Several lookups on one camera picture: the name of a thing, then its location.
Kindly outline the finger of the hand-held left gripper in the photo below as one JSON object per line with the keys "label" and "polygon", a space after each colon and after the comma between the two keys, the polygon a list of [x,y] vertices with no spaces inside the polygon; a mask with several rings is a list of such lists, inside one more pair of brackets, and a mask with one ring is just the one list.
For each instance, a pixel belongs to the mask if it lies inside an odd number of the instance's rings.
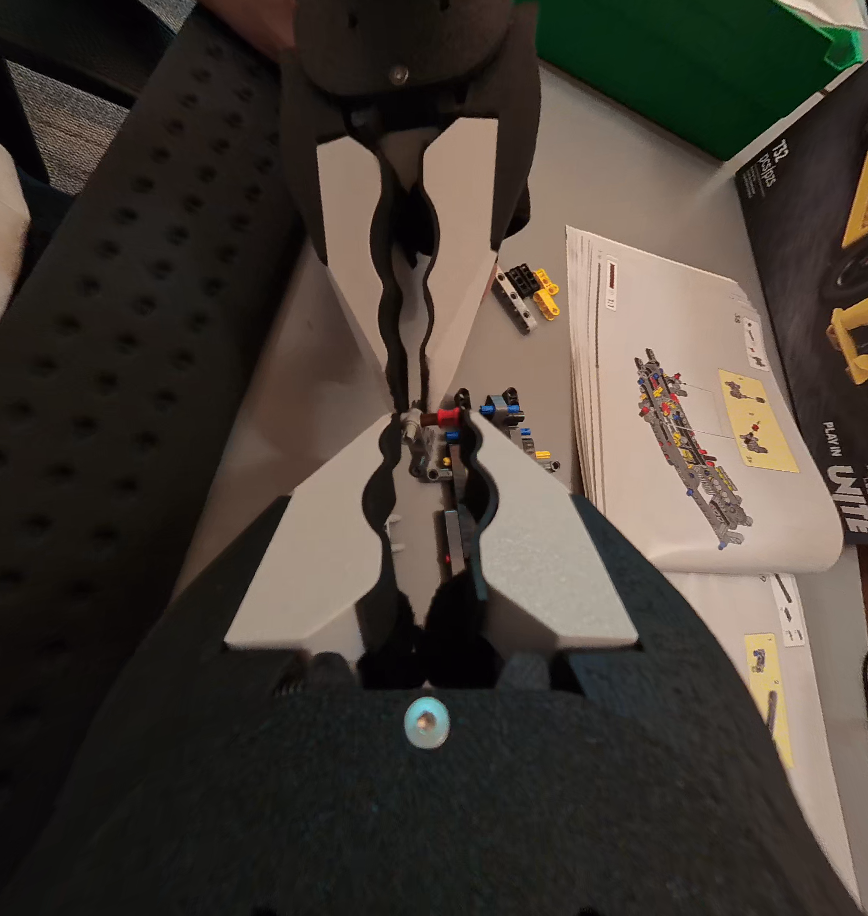
{"label": "finger of the hand-held left gripper", "polygon": [[433,230],[421,292],[428,327],[419,344],[421,409],[451,389],[496,264],[492,210],[498,121],[459,118],[420,162],[420,192]]}
{"label": "finger of the hand-held left gripper", "polygon": [[355,138],[317,149],[325,266],[348,326],[393,409],[409,407],[400,335],[404,296],[393,264],[397,178]]}

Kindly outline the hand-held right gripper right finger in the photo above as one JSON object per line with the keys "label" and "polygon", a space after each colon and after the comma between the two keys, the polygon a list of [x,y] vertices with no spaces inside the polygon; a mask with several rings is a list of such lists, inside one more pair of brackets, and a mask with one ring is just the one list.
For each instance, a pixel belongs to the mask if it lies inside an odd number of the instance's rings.
{"label": "hand-held right gripper right finger", "polygon": [[470,668],[520,652],[636,647],[575,496],[479,413],[460,417],[471,532],[465,569],[430,604],[430,654]]}

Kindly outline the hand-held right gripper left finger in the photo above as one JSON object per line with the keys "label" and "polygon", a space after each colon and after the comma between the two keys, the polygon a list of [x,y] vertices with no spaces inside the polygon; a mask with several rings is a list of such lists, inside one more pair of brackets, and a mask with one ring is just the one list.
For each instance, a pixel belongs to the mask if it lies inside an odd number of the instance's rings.
{"label": "hand-held right gripper left finger", "polygon": [[225,634],[234,650],[415,670],[418,628],[387,528],[403,416],[382,414],[290,494]]}

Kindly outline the lego car chassis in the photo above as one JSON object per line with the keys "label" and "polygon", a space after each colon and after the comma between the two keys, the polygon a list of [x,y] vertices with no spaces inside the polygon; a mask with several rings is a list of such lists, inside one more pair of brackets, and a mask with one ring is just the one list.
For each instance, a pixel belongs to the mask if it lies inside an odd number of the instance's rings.
{"label": "lego car chassis", "polygon": [[[471,396],[461,388],[454,395],[454,406],[471,409]],[[520,404],[517,390],[507,388],[499,395],[488,395],[478,413],[494,426],[548,474],[561,465],[552,452],[541,451],[534,444],[531,429]],[[458,429],[423,428],[414,442],[405,440],[410,462],[409,474],[420,483],[437,485],[443,491],[443,508],[439,518],[439,544],[444,576],[455,577],[466,569],[476,522],[466,503],[469,472],[464,464]]]}

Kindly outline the grey lego beam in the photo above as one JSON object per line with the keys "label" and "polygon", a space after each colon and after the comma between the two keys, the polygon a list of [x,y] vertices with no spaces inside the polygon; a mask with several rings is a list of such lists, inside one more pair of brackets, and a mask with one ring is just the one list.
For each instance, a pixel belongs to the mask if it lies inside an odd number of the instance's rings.
{"label": "grey lego beam", "polygon": [[537,327],[527,299],[507,274],[496,267],[491,292],[522,335],[529,335]]}

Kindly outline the lego instruction booklet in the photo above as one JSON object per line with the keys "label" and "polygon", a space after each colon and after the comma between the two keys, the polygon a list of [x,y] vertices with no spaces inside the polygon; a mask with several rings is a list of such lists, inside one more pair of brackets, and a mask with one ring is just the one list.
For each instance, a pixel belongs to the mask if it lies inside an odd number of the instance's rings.
{"label": "lego instruction booklet", "polygon": [[856,903],[798,574],[840,521],[730,279],[566,228],[580,474],[749,688],[809,828]]}

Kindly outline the lego set box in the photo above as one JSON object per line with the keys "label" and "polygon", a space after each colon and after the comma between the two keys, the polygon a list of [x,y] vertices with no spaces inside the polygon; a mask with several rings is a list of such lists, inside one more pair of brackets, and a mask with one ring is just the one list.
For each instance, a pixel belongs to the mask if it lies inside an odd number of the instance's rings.
{"label": "lego set box", "polygon": [[868,544],[868,60],[735,183],[797,424]]}

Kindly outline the green plastic bin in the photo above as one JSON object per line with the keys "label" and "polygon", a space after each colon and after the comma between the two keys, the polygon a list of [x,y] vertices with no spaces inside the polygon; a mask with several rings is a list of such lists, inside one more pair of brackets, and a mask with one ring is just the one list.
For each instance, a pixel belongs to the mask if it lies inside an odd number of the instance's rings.
{"label": "green plastic bin", "polygon": [[771,1],[542,1],[546,63],[726,161],[863,63],[859,31]]}

